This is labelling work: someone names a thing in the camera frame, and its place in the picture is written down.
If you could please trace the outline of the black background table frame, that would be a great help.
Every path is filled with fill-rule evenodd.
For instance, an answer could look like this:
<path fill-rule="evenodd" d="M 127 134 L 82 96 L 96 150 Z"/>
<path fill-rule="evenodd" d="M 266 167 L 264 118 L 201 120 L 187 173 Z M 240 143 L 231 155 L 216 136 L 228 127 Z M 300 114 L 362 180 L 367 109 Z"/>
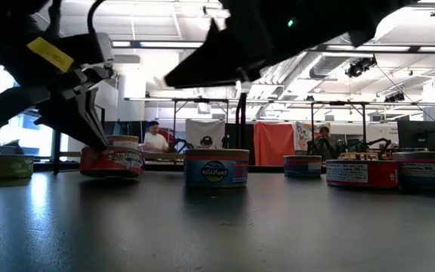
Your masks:
<path fill-rule="evenodd" d="M 206 97 L 195 97 L 195 98 L 190 98 L 190 97 L 175 97 L 171 99 L 174 103 L 174 109 L 173 109 L 173 136 L 175 136 L 175 132 L 176 132 L 176 122 L 177 122 L 177 113 L 179 112 L 180 108 L 177 108 L 177 104 L 179 102 L 184 102 L 183 106 L 185 106 L 188 102 L 193 102 L 195 104 L 211 104 L 211 103 L 216 103 L 218 105 L 221 104 L 225 104 L 226 105 L 226 109 L 222 108 L 222 110 L 225 112 L 226 114 L 226 122 L 229 121 L 229 105 L 230 105 L 230 100 L 226 99 L 226 98 L 206 98 Z"/>
<path fill-rule="evenodd" d="M 369 104 L 369 102 L 364 101 L 344 101 L 344 100 L 337 100 L 337 101 L 311 101 L 310 102 L 310 110 L 311 110 L 311 126 L 314 128 L 314 106 L 315 105 L 332 105 L 332 106 L 346 106 L 350 105 L 352 108 L 354 108 L 356 105 L 360 105 L 362 107 L 361 110 L 357 110 L 362 116 L 362 145 L 358 148 L 359 151 L 366 152 L 367 151 L 367 134 L 366 134 L 366 105 Z"/>

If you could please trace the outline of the black table mat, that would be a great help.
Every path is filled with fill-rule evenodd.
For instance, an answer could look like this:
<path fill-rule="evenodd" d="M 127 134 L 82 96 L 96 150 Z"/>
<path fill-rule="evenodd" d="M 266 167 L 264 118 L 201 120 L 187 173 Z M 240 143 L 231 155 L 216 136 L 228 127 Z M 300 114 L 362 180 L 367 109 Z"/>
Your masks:
<path fill-rule="evenodd" d="M 435 193 L 256 173 L 232 190 L 38 173 L 0 186 L 0 272 L 435 272 Z"/>

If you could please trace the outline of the gold-lid blue-label tuna can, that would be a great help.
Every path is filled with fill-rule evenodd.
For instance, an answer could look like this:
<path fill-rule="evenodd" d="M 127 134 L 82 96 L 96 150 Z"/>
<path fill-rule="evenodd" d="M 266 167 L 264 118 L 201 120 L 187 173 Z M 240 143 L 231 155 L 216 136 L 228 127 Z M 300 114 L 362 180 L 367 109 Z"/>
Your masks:
<path fill-rule="evenodd" d="M 399 164 L 399 183 L 404 189 L 435 190 L 435 152 L 400 152 L 393 154 Z"/>
<path fill-rule="evenodd" d="M 245 187 L 248 180 L 248 150 L 188 149 L 184 152 L 184 178 L 188 187 Z"/>

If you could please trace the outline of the yellow tape tag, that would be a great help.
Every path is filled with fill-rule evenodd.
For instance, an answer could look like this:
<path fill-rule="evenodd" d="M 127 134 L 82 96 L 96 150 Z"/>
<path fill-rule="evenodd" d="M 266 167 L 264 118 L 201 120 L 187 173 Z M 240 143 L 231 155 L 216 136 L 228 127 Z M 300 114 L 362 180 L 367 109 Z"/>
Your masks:
<path fill-rule="evenodd" d="M 58 68 L 61 72 L 67 72 L 74 63 L 72 57 L 52 45 L 50 42 L 47 42 L 42 37 L 34 39 L 26 46 L 31 52 L 42 57 L 47 62 Z"/>

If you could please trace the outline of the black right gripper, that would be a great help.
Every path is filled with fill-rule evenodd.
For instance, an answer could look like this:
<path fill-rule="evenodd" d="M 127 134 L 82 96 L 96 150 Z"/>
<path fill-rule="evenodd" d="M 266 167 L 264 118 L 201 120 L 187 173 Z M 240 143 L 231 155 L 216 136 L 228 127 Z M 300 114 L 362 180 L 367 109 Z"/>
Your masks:
<path fill-rule="evenodd" d="M 167 86 L 232 85 L 244 70 L 261 70 L 289 58 L 289 0 L 221 0 L 230 16 L 219 29 L 212 21 L 209 43 L 164 76 Z"/>

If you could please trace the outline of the colourful poster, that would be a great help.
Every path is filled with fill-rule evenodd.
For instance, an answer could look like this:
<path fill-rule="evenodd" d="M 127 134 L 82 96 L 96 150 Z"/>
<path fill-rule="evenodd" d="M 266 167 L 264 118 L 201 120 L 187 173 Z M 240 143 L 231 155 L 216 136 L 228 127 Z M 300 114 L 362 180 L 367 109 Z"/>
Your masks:
<path fill-rule="evenodd" d="M 293 128 L 293 140 L 295 151 L 306 151 L 307 143 L 312 139 L 319 137 L 319 130 L 321 128 L 330 128 L 329 123 L 319 123 L 318 125 L 311 125 L 310 123 L 294 122 Z"/>

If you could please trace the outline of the black shelf post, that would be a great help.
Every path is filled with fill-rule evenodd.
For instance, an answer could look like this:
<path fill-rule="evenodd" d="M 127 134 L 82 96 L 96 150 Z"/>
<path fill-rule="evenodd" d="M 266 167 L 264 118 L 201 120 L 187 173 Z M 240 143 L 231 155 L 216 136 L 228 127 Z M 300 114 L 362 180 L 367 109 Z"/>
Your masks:
<path fill-rule="evenodd" d="M 236 130 L 235 130 L 235 139 L 236 149 L 243 149 L 245 147 L 246 140 L 246 103 L 247 103 L 247 94 L 242 92 L 239 96 L 239 101 L 236 107 Z"/>

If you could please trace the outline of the ceiling light strip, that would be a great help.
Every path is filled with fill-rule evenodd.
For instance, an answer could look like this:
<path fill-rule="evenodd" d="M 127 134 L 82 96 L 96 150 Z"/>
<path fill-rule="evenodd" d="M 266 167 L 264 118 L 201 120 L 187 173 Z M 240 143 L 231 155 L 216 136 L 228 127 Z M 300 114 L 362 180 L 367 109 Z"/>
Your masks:
<path fill-rule="evenodd" d="M 112 41 L 114 48 L 152 48 L 152 49 L 194 49 L 202 46 L 202 42 L 185 41 L 138 41 L 138 40 L 115 40 Z"/>
<path fill-rule="evenodd" d="M 433 52 L 435 46 L 400 46 L 400 45 L 362 45 L 357 48 L 350 45 L 327 45 L 327 51 L 373 51 L 373 52 Z"/>

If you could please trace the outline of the silver-lid green-label tuna can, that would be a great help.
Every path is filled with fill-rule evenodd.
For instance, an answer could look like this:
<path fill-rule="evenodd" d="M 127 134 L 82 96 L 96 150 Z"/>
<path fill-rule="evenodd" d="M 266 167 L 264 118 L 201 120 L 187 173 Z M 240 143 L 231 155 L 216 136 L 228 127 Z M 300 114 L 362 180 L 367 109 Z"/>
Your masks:
<path fill-rule="evenodd" d="M 0 180 L 30 178 L 33 174 L 34 157 L 26 155 L 0 155 Z"/>

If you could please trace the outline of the silver-lid blue-label tuna can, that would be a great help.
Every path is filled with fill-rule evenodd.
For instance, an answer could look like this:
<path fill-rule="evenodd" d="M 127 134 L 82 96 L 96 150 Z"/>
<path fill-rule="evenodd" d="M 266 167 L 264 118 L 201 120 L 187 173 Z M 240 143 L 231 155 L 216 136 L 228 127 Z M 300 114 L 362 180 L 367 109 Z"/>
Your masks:
<path fill-rule="evenodd" d="M 139 149 L 139 137 L 129 135 L 108 135 L 107 140 L 110 146 L 124 147 L 133 150 Z"/>
<path fill-rule="evenodd" d="M 285 176 L 315 178 L 322 174 L 321 156 L 284 156 L 283 161 Z"/>

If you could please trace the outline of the black background monitor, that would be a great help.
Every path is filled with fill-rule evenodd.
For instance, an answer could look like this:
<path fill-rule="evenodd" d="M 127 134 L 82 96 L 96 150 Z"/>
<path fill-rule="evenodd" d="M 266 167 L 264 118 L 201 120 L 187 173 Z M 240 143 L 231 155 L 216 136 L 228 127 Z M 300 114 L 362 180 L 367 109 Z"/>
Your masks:
<path fill-rule="evenodd" d="M 397 128 L 400 148 L 435 151 L 435 122 L 400 120 Z"/>

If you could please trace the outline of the silver-lid red-label tuna can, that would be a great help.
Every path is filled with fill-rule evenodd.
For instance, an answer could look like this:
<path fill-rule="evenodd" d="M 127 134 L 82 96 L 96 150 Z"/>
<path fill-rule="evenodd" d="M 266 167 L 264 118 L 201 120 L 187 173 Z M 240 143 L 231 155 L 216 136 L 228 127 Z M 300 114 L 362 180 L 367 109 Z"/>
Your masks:
<path fill-rule="evenodd" d="M 395 189 L 399 187 L 399 164 L 390 160 L 326 161 L 325 179 L 329 186 Z"/>
<path fill-rule="evenodd" d="M 142 152 L 127 147 L 108 146 L 105 150 L 85 147 L 79 172 L 93 178 L 138 178 L 143 173 Z"/>

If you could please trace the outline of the orange cloth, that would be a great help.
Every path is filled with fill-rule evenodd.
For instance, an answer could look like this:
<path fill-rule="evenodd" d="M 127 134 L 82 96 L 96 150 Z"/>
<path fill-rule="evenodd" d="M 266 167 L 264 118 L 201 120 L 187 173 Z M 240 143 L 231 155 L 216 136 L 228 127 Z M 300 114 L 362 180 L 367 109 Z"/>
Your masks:
<path fill-rule="evenodd" d="M 291 124 L 255 123 L 255 164 L 283 166 L 283 157 L 295 154 L 293 135 Z"/>

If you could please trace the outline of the white hanging sheet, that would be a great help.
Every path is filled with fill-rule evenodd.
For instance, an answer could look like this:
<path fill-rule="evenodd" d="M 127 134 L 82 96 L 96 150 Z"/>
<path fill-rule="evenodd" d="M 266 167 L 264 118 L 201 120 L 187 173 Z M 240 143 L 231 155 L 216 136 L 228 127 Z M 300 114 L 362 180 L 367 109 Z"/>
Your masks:
<path fill-rule="evenodd" d="M 202 122 L 187 119 L 185 122 L 186 141 L 194 147 L 199 147 L 199 142 L 204 136 L 211 136 L 212 148 L 220 148 L 221 140 L 225 135 L 225 121 Z"/>

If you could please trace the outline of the silver ventilation duct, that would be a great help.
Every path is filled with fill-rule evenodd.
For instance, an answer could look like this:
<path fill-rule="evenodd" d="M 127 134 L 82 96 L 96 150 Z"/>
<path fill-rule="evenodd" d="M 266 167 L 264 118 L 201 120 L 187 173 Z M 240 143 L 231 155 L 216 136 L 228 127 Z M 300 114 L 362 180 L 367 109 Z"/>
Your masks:
<path fill-rule="evenodd" d="M 348 61 L 348 57 L 327 57 L 321 56 L 309 71 L 312 79 L 325 79 L 336 68 Z"/>

